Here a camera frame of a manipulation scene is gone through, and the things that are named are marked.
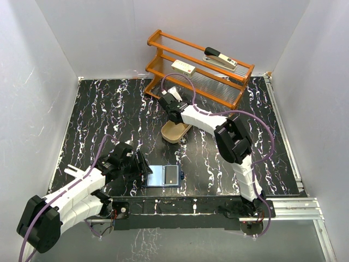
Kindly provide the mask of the blue card holder wallet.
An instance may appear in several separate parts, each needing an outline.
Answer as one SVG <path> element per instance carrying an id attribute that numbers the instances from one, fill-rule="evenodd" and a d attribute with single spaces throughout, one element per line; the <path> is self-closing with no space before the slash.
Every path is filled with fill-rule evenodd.
<path id="1" fill-rule="evenodd" d="M 180 187 L 181 181 L 184 179 L 184 172 L 181 170 L 179 165 L 178 170 L 178 181 L 177 184 L 165 184 L 165 167 L 169 165 L 150 165 L 152 174 L 147 176 L 146 187 L 147 188 L 175 188 Z"/>

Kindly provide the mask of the black chip credit card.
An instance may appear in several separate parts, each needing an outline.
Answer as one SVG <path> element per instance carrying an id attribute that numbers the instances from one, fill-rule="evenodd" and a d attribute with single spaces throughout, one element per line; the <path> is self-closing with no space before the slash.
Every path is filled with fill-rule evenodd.
<path id="1" fill-rule="evenodd" d="M 169 165 L 165 167 L 165 184 L 177 184 L 178 170 L 177 166 Z"/>

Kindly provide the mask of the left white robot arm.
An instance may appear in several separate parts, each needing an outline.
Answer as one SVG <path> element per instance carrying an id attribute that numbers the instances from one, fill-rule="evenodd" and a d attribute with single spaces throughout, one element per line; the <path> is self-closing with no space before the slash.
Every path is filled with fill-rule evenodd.
<path id="1" fill-rule="evenodd" d="M 99 157 L 86 171 L 72 171 L 75 179 L 66 186 L 44 197 L 31 197 L 17 226 L 25 243 L 39 253 L 49 251 L 75 224 L 93 216 L 111 216 L 111 197 L 102 192 L 110 182 L 118 178 L 133 181 L 152 173 L 143 153 L 127 142 Z"/>

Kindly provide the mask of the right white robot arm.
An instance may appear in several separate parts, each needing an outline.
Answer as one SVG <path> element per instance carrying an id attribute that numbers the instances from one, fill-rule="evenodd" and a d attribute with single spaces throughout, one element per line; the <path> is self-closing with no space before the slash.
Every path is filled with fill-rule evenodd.
<path id="1" fill-rule="evenodd" d="M 200 109 L 195 104 L 179 101 L 170 93 L 160 97 L 160 106 L 175 124 L 188 124 L 214 136 L 221 157 L 232 164 L 239 183 L 244 212 L 251 217 L 263 209 L 264 191 L 257 182 L 252 167 L 252 140 L 242 121 Z"/>

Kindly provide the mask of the white staples box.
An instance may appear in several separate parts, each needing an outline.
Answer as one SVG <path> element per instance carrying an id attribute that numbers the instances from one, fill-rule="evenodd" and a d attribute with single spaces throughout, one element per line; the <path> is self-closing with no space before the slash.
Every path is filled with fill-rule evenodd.
<path id="1" fill-rule="evenodd" d="M 177 72 L 177 73 L 181 73 L 189 78 L 191 78 L 195 72 L 196 72 L 196 67 L 193 65 L 190 65 L 188 63 L 185 63 L 183 61 L 180 60 L 175 60 L 172 64 L 171 64 L 171 68 Z"/>

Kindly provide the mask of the orange wooden three-tier rack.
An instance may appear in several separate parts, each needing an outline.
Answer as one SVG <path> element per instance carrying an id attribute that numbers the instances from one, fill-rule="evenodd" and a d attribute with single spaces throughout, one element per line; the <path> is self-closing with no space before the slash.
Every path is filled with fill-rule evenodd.
<path id="1" fill-rule="evenodd" d="M 149 46 L 156 48 L 155 57 L 147 64 L 146 72 L 153 74 L 144 93 L 155 98 L 160 96 L 160 84 L 163 77 L 179 87 L 191 89 L 191 85 L 181 76 L 173 73 L 171 65 L 176 60 L 194 66 L 191 81 L 196 93 L 207 97 L 229 109 L 235 109 L 252 75 L 254 65 L 234 59 L 234 70 L 218 66 L 217 61 L 208 62 L 205 47 L 175 37 L 162 30 L 156 30 L 147 40 Z"/>

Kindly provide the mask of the black and beige stapler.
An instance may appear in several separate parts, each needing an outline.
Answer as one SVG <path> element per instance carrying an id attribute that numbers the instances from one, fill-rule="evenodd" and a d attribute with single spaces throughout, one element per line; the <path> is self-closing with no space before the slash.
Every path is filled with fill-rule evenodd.
<path id="1" fill-rule="evenodd" d="M 230 71 L 235 71 L 238 65 L 235 60 L 229 58 L 212 47 L 205 48 L 203 60 L 214 66 L 218 66 Z"/>

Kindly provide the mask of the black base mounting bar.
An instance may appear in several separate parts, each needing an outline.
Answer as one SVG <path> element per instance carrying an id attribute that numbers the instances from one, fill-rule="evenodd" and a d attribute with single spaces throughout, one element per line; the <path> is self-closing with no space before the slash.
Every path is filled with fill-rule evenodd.
<path id="1" fill-rule="evenodd" d="M 116 230 L 221 228 L 261 231 L 275 217 L 271 200 L 253 202 L 240 196 L 114 196 Z"/>

